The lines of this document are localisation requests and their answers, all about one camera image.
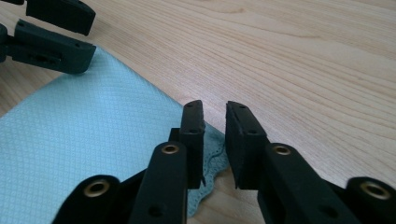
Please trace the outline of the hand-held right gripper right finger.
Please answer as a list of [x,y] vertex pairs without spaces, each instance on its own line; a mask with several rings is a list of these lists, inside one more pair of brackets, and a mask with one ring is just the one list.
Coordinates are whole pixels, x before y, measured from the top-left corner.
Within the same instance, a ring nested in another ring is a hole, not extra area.
[[262,152],[269,143],[264,128],[251,110],[237,102],[226,104],[225,146],[238,189],[258,189]]

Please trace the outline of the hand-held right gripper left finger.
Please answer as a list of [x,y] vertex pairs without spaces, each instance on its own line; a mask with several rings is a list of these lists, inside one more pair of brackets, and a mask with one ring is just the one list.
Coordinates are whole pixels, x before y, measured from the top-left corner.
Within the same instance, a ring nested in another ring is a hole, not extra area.
[[187,149],[188,188],[198,189],[204,178],[204,136],[205,121],[201,100],[189,102],[183,106],[179,128],[172,128],[170,141],[177,141]]

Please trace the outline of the teal cloth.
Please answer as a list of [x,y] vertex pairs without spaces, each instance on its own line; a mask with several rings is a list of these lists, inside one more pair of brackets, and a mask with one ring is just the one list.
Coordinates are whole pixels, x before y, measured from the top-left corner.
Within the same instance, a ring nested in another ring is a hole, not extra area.
[[149,164],[182,106],[103,49],[0,118],[0,224],[50,224],[94,175],[119,180]]

